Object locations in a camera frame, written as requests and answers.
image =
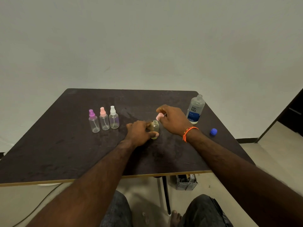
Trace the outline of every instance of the table leg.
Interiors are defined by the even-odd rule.
[[[166,207],[167,207],[167,214],[170,216],[172,214],[170,205],[169,205],[169,191],[167,188],[167,180],[166,176],[162,176],[163,181],[163,187],[164,187],[164,195],[165,195],[165,201],[166,201]]]

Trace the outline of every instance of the table edge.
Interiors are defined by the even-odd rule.
[[[161,177],[161,176],[172,176],[178,174],[203,174],[212,173],[211,170],[201,170],[201,171],[187,171],[187,172],[175,172],[175,173],[160,173],[160,174],[138,174],[138,175],[123,175],[123,179],[127,178],[141,178],[141,177]],[[61,179],[61,180],[51,180],[51,181],[36,181],[36,182],[24,182],[24,183],[2,183],[0,187],[6,186],[29,186],[38,184],[51,184],[51,183],[72,183],[75,179]]]

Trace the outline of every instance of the orange thread bracelet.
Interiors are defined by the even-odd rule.
[[[195,126],[191,126],[190,128],[186,129],[186,131],[184,132],[184,135],[183,135],[183,141],[184,141],[184,142],[187,142],[187,141],[186,141],[186,134],[187,134],[187,132],[189,132],[191,129],[199,129],[199,128],[197,128],[197,127],[195,127]]]

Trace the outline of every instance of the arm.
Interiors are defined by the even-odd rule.
[[[127,136],[93,168],[48,203],[27,225],[99,226],[133,150],[157,132],[146,132],[149,123],[127,124]]]
[[[163,105],[160,122],[171,133],[183,136],[193,126],[184,113]],[[233,198],[259,226],[303,226],[303,198],[279,180],[207,138],[197,129],[186,135]]]

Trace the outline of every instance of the bare foot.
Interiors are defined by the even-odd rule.
[[[173,210],[170,227],[177,227],[181,219],[182,219],[181,214],[179,214],[179,213],[177,213],[177,211]]]

